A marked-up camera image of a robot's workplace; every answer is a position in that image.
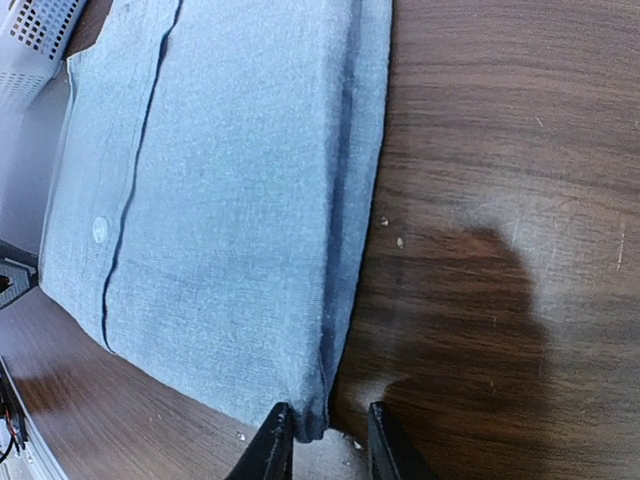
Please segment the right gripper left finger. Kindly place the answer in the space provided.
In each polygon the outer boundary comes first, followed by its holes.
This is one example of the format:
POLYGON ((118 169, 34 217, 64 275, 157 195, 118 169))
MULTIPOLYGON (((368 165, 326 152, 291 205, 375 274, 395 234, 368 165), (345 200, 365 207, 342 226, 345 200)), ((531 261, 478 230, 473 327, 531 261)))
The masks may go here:
POLYGON ((227 480, 291 480, 294 417, 291 407, 276 403, 227 480))

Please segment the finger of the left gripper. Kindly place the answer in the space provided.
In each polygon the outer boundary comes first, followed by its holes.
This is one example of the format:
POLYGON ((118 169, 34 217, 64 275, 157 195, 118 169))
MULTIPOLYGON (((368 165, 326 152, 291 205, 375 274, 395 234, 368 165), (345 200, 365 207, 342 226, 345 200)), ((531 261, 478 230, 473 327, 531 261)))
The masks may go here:
POLYGON ((38 285, 38 258, 1 241, 1 308, 11 305, 38 285))

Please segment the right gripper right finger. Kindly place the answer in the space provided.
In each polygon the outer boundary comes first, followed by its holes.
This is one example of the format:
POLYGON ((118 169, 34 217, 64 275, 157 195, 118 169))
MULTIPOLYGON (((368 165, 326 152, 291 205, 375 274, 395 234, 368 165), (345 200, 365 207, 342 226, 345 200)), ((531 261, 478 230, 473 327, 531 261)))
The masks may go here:
POLYGON ((400 421, 381 401, 369 405, 368 464, 371 479, 438 479, 400 421))

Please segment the grey long sleeve shirt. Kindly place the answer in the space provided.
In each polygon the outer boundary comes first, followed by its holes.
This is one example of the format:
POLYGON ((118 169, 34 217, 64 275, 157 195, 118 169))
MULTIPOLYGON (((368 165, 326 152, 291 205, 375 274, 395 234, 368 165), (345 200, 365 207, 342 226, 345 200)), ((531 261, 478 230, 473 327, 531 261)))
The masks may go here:
POLYGON ((388 1, 116 1, 71 56, 40 286, 240 422, 322 438, 382 147, 388 1))

